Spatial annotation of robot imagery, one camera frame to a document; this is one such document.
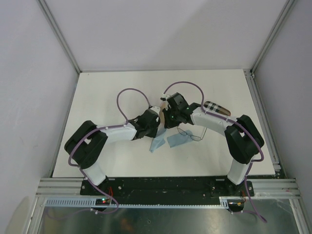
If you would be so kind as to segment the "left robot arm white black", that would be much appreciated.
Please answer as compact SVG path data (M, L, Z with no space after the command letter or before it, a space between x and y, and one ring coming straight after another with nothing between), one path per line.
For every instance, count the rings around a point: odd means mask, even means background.
M129 120L126 124L97 127L92 121L85 121L65 143L69 154L69 164L73 159L82 173L91 181L91 190L97 195L108 189L106 173L98 164L100 153L106 144L118 141L132 141L143 137L156 137L160 108L149 107L142 115Z

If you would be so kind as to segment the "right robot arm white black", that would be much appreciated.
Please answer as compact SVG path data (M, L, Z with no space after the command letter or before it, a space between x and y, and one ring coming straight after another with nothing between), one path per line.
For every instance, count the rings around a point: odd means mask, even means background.
M258 162L264 160L261 148L264 139L257 127L247 115L231 117L205 109L199 103L188 104L180 93L163 95L160 98L165 102L162 110L164 114L164 127L174 128L180 124L201 126L217 132L225 137L232 164L227 174L225 191L229 195L237 195L242 191L242 182L251 170L254 158L260 155Z

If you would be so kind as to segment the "pink glasses case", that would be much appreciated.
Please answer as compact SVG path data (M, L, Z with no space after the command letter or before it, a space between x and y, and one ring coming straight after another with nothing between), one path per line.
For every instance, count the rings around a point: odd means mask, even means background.
M160 106L160 110L159 110L159 115L163 114L163 109L165 109L166 107L166 102L162 102L161 106Z

